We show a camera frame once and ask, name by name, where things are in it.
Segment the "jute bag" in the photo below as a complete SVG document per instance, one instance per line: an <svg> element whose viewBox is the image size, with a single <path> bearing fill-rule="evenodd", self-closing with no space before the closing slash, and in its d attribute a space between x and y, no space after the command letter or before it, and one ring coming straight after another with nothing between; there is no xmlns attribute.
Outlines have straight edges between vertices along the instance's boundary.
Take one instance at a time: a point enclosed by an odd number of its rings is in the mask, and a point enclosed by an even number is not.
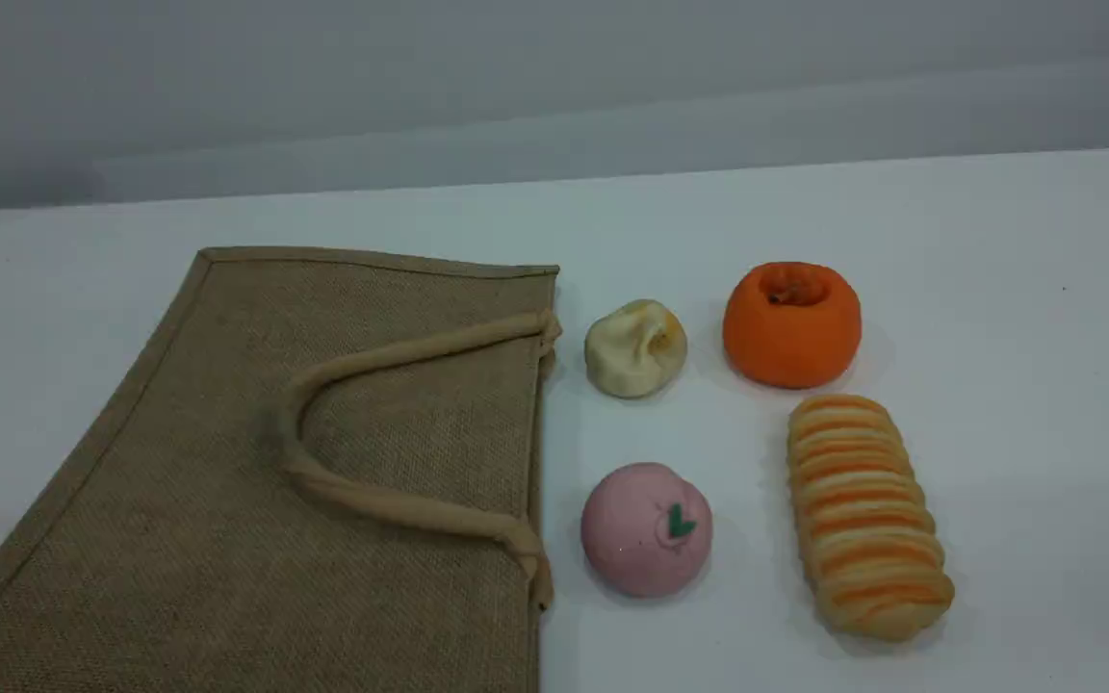
<svg viewBox="0 0 1109 693"><path fill-rule="evenodd" d="M201 252L0 548L0 690L536 690L557 273Z"/></svg>

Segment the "striped bread roll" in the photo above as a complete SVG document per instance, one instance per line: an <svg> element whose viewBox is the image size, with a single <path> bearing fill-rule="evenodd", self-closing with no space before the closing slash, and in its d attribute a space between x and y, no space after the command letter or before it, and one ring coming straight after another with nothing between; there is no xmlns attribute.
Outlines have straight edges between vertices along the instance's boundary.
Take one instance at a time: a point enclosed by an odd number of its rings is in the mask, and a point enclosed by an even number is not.
<svg viewBox="0 0 1109 693"><path fill-rule="evenodd" d="M787 445L798 548L828 622L884 640L936 622L955 589L888 411L853 395L808 398L790 414Z"/></svg>

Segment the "white table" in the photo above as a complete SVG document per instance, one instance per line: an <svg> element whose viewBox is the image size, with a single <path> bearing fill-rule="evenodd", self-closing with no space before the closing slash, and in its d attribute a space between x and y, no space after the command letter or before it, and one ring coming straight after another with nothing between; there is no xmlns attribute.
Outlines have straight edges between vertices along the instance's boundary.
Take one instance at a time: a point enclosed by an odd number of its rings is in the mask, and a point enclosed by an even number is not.
<svg viewBox="0 0 1109 693"><path fill-rule="evenodd" d="M562 265L546 690L1109 690L1109 152L0 212L0 540L194 251L225 244ZM893 411L958 587L909 645L828 634L811 609L784 490L798 396L740 380L719 337L766 259L828 264L862 296L836 387ZM586 381L580 342L635 297L672 307L692 353L630 404ZM603 592L581 558L587 492L635 460L714 510L710 569L678 600Z"/></svg>

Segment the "bag handle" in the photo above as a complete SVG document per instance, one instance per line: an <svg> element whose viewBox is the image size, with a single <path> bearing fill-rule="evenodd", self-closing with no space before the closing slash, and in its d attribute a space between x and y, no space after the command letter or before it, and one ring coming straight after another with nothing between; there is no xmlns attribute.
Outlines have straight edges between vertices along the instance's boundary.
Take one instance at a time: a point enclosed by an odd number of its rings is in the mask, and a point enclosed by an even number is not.
<svg viewBox="0 0 1109 693"><path fill-rule="evenodd" d="M314 396L330 383L533 335L541 337L538 355L542 369L546 369L553 356L554 338L560 333L562 329L553 313L542 310L433 334L430 337L397 342L307 368L289 381L281 400L283 469L299 487L321 499L334 501L376 521L498 541L523 569L529 581L529 597L541 610L549 609L554 600L550 562L547 561L541 538L529 526L527 518L427 499L415 492L360 483L334 473L304 447L303 417Z"/></svg>

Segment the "steamed bun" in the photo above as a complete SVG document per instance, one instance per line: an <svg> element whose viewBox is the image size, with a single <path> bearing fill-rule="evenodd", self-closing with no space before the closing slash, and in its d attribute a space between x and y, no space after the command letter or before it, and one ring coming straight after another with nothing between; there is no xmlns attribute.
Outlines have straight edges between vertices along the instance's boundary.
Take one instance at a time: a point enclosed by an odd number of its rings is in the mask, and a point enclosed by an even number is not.
<svg viewBox="0 0 1109 693"><path fill-rule="evenodd" d="M642 298L594 322L584 338L589 380L615 398L643 398L688 359L688 335L663 304Z"/></svg>

